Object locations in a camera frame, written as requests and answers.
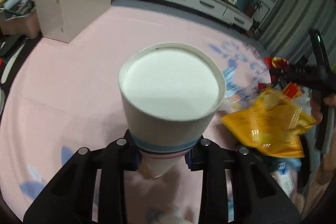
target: drawer handle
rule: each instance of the drawer handle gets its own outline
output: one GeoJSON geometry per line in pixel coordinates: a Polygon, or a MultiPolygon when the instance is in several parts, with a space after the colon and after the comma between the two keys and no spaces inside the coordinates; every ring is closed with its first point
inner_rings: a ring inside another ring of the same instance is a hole
{"type": "Polygon", "coordinates": [[[245,24],[244,21],[242,21],[241,19],[237,18],[237,17],[234,17],[235,21],[239,22],[240,24],[245,24]]]}
{"type": "Polygon", "coordinates": [[[199,3],[202,4],[202,5],[204,5],[204,6],[206,6],[206,7],[208,7],[208,8],[211,8],[211,9],[215,8],[214,5],[208,4],[208,3],[204,2],[204,1],[201,1],[201,0],[199,1],[199,3]]]}

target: gray floor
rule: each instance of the gray floor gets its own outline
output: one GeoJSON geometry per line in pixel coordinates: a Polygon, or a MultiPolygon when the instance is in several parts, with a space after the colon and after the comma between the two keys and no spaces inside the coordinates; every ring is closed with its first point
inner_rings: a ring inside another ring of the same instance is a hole
{"type": "Polygon", "coordinates": [[[246,35],[241,34],[237,32],[236,30],[233,30],[232,28],[228,28],[224,24],[217,23],[215,21],[212,21],[207,18],[203,18],[193,13],[189,13],[183,10],[178,10],[176,8],[172,8],[172,7],[157,4],[157,3],[151,3],[151,2],[140,1],[140,0],[114,0],[112,5],[145,9],[145,10],[164,13],[164,14],[184,18],[186,20],[194,21],[199,24],[203,24],[213,29],[216,29],[220,32],[226,33],[230,36],[233,36],[236,39],[241,40],[242,42],[247,43],[248,45],[251,45],[259,52],[261,57],[269,57],[269,54],[266,52],[264,47],[257,40],[253,38],[249,38],[246,35]]]}

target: pink tablecloth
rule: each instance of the pink tablecloth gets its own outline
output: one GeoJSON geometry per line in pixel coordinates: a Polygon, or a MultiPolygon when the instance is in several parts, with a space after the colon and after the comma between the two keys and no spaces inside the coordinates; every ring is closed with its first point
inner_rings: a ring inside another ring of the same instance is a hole
{"type": "MultiPolygon", "coordinates": [[[[166,14],[112,6],[70,44],[43,38],[11,88],[0,128],[0,186],[6,203],[23,219],[44,185],[78,148],[106,147],[124,135],[117,75],[135,52],[158,42],[181,42],[208,54],[221,70],[236,67],[234,83],[269,81],[258,54],[209,27],[166,14]]],[[[216,115],[204,136],[221,147],[235,139],[216,115]]],[[[146,222],[148,210],[178,206],[196,221],[202,172],[184,159],[159,179],[125,173],[128,220],[146,222]]]]}

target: yellow paper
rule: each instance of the yellow paper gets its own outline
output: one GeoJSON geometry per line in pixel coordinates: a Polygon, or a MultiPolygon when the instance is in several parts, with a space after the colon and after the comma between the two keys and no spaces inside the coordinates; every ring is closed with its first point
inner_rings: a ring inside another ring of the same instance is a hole
{"type": "Polygon", "coordinates": [[[298,135],[316,122],[273,88],[262,92],[250,108],[221,121],[244,145],[274,157],[304,157],[298,135]]]}

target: white paper cup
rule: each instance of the white paper cup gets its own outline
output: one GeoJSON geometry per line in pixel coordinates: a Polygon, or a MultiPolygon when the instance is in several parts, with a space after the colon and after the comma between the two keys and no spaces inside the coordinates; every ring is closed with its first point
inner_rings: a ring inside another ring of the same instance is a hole
{"type": "Polygon", "coordinates": [[[120,69],[119,88],[129,130],[153,177],[197,143],[226,92],[205,53],[174,42],[133,55],[120,69]]]}

